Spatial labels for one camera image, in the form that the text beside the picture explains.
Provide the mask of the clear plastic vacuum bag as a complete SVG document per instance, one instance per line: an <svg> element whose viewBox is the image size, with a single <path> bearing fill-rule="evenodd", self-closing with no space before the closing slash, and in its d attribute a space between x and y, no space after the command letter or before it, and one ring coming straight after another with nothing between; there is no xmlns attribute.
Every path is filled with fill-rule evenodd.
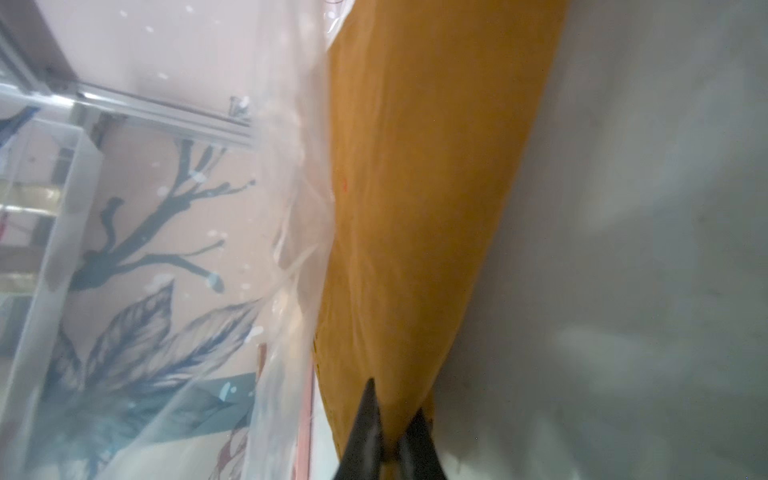
<svg viewBox="0 0 768 480"><path fill-rule="evenodd" d="M313 367L329 51L358 1L5 1L1 170L104 159L18 479L254 479L267 348ZM767 5L568 11L423 411L447 479L767 475Z"/></svg>

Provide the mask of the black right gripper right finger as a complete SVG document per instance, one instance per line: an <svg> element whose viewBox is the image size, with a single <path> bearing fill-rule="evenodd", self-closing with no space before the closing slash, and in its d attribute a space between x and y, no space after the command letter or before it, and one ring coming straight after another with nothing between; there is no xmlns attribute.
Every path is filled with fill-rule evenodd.
<svg viewBox="0 0 768 480"><path fill-rule="evenodd" d="M399 478L402 480L446 480L430 426L422 410L409 423L398 440Z"/></svg>

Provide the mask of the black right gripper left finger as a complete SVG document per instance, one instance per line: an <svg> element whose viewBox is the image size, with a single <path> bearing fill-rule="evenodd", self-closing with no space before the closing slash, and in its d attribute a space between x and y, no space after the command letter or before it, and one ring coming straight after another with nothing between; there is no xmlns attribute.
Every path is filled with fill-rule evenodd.
<svg viewBox="0 0 768 480"><path fill-rule="evenodd" d="M375 381L370 378L334 480L378 480L383 456L383 433Z"/></svg>

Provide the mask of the brown garment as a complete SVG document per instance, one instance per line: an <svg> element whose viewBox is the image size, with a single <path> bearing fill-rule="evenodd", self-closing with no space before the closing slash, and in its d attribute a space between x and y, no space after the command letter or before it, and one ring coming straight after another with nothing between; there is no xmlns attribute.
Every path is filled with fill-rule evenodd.
<svg viewBox="0 0 768 480"><path fill-rule="evenodd" d="M329 51L335 238L314 339L338 453L384 448L452 347L537 115L564 1L358 1Z"/></svg>

